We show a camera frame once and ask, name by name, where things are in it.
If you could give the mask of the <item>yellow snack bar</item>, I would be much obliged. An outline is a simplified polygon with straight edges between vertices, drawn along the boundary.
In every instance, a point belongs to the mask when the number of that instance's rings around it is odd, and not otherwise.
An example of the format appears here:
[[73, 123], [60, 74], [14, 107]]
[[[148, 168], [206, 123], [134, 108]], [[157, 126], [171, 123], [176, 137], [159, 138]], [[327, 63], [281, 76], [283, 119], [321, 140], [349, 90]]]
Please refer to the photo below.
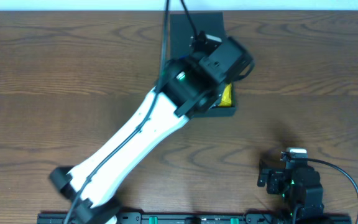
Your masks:
[[221, 102], [218, 104], [218, 106], [219, 107], [232, 106], [232, 83], [226, 85], [221, 96]]

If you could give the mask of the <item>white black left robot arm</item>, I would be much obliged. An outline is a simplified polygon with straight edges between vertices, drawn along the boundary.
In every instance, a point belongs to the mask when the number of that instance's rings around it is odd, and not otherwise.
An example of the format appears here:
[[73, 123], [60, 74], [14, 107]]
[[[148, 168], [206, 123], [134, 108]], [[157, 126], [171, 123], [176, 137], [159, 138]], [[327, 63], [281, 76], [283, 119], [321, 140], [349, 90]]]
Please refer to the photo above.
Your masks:
[[225, 88], [253, 67], [253, 57], [235, 39], [204, 33], [193, 41], [190, 54], [165, 61], [156, 85], [123, 127], [82, 163], [50, 174], [71, 202], [63, 221], [116, 223], [114, 195], [126, 176], [194, 115], [219, 105]]

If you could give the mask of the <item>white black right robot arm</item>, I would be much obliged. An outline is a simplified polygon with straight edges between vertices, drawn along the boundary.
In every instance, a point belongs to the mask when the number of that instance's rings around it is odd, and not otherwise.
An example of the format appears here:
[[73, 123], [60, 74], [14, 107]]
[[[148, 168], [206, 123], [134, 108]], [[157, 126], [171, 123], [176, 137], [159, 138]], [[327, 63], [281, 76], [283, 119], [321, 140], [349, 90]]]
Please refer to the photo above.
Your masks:
[[320, 174], [308, 165], [306, 149], [288, 148], [281, 153], [284, 168], [274, 168], [259, 161], [257, 185], [268, 194], [281, 195], [286, 210], [271, 215], [269, 223], [296, 223], [323, 216], [323, 187]]

